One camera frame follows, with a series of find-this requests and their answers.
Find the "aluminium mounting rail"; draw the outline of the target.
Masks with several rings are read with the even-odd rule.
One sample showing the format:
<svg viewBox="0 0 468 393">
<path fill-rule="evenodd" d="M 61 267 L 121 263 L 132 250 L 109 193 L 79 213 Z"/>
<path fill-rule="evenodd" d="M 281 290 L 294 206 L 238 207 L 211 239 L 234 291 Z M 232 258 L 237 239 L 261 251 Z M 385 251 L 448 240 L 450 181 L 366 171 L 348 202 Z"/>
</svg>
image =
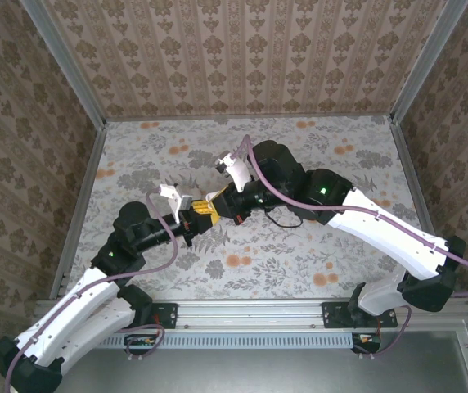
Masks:
<svg viewBox="0 0 468 393">
<path fill-rule="evenodd" d="M 371 331 L 374 328 L 324 327 L 322 303 L 346 302 L 346 299 L 302 299 L 302 300 L 153 300 L 151 303 L 177 303 L 178 320 L 171 332 L 306 332 L 328 330 L 350 332 Z M 47 327 L 46 334 L 75 332 L 88 318 L 101 317 L 102 322 L 122 318 L 130 313 L 133 318 L 139 307 L 127 301 L 113 299 L 103 302 L 94 310 L 87 306 L 77 311 L 73 305 L 61 311 Z M 468 301 L 450 300 L 438 313 L 422 311 L 412 307 L 412 312 L 398 307 L 394 309 L 398 326 L 410 316 L 408 327 L 414 331 L 455 331 L 468 327 Z"/>
</svg>

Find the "black electronics box with connectors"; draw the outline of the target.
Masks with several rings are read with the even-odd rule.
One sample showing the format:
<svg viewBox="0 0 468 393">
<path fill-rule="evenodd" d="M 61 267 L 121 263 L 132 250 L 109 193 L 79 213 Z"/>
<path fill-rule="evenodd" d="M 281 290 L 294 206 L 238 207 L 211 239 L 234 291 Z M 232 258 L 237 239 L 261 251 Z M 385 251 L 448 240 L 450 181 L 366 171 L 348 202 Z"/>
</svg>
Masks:
<svg viewBox="0 0 468 393">
<path fill-rule="evenodd" d="M 376 334 L 353 333 L 351 351 L 359 355 L 373 355 L 380 350 L 381 339 Z"/>
<path fill-rule="evenodd" d="M 125 351 L 133 356 L 147 354 L 157 341 L 155 333 L 131 334 L 124 337 Z"/>
</svg>

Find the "aluminium corner post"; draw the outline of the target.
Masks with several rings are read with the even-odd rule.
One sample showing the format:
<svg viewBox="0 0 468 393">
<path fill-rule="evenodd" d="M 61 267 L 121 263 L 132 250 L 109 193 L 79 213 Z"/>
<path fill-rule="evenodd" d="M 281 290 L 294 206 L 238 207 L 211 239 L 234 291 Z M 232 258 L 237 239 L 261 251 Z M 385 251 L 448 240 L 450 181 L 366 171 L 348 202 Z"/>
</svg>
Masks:
<svg viewBox="0 0 468 393">
<path fill-rule="evenodd" d="M 447 0 L 444 4 L 390 112 L 393 125 L 401 124 L 467 6 L 468 0 Z"/>
<path fill-rule="evenodd" d="M 68 48 L 67 41 L 61 36 L 60 30 L 49 14 L 45 1 L 20 0 L 20 2 L 43 38 L 49 52 L 61 68 L 96 131 L 102 131 L 105 128 L 106 116 L 101 109 L 101 105 L 97 102 L 97 97 L 91 90 L 88 80 L 75 60 L 74 54 Z"/>
</svg>

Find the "aluminium table side rail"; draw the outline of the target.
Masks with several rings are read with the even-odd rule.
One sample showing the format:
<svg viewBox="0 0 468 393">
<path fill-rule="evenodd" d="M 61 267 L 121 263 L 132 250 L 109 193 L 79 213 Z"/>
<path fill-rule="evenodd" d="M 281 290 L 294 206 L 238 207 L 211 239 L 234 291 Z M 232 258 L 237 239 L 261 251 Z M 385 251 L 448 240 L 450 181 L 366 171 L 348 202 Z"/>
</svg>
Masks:
<svg viewBox="0 0 468 393">
<path fill-rule="evenodd" d="M 78 200 L 75 205 L 70 227 L 65 238 L 59 264 L 50 290 L 49 300 L 56 300 L 66 293 L 66 286 L 69 282 L 70 270 L 74 263 L 80 235 L 83 229 L 83 222 L 88 209 L 93 184 L 96 178 L 98 165 L 101 159 L 103 147 L 106 140 L 106 128 L 97 130 L 94 145 L 88 161 L 83 182 L 79 190 Z"/>
<path fill-rule="evenodd" d="M 407 185 L 412 196 L 413 204 L 415 206 L 421 228 L 428 233 L 435 234 L 434 225 L 425 203 L 423 191 L 421 189 L 414 164 L 412 163 L 412 158 L 403 136 L 403 131 L 401 130 L 401 127 L 394 123 L 392 119 L 388 117 L 387 120 L 389 121 L 389 127 L 398 151 L 398 157 L 401 161 L 401 165 L 407 179 Z"/>
</svg>

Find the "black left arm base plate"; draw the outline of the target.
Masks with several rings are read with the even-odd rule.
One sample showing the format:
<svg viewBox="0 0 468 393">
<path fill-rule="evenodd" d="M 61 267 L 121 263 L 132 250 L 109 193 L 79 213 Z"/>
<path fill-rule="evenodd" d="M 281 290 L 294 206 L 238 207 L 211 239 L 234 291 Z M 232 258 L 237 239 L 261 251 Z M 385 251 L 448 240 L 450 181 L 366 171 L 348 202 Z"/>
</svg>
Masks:
<svg viewBox="0 0 468 393">
<path fill-rule="evenodd" d="M 133 326 L 158 324 L 165 329 L 175 329 L 178 320 L 177 303 L 151 303 L 135 312 Z"/>
</svg>

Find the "grey metal panel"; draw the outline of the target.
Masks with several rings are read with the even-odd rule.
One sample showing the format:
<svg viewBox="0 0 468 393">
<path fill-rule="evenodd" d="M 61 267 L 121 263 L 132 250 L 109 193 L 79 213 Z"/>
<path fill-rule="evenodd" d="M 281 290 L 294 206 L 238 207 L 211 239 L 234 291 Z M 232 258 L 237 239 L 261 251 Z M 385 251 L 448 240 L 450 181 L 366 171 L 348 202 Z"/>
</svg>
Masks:
<svg viewBox="0 0 468 393">
<path fill-rule="evenodd" d="M 55 393 L 468 393 L 468 343 L 409 332 L 384 355 L 351 350 L 94 350 Z"/>
</svg>

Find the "floral patterned table cover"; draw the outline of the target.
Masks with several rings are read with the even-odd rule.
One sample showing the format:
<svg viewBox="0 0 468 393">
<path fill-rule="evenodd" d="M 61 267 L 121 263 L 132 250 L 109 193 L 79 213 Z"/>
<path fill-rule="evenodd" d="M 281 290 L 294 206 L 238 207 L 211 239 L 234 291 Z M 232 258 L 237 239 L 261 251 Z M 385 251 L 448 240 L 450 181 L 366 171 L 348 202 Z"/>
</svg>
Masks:
<svg viewBox="0 0 468 393">
<path fill-rule="evenodd" d="M 287 146 L 305 169 L 330 169 L 403 221 L 420 223 L 388 117 L 267 117 L 115 122 L 83 222 L 69 286 L 105 244 L 119 209 L 152 199 L 163 214 L 162 183 L 213 192 L 227 184 L 214 167 L 245 135 Z M 255 211 L 242 225 L 220 220 L 192 245 L 157 246 L 134 283 L 159 300 L 347 297 L 360 282 L 395 269 L 375 247 L 339 229 L 300 221 L 286 208 Z"/>
</svg>

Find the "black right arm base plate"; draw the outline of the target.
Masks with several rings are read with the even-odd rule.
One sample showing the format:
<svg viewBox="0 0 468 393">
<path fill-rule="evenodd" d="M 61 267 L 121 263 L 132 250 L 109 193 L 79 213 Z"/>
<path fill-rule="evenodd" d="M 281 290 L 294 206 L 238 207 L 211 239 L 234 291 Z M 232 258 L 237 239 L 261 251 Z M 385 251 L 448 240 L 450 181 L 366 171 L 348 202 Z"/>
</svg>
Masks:
<svg viewBox="0 0 468 393">
<path fill-rule="evenodd" d="M 379 316 L 369 314 L 348 301 L 322 303 L 324 327 L 336 328 L 396 328 L 398 320 L 394 309 L 389 309 Z"/>
</svg>

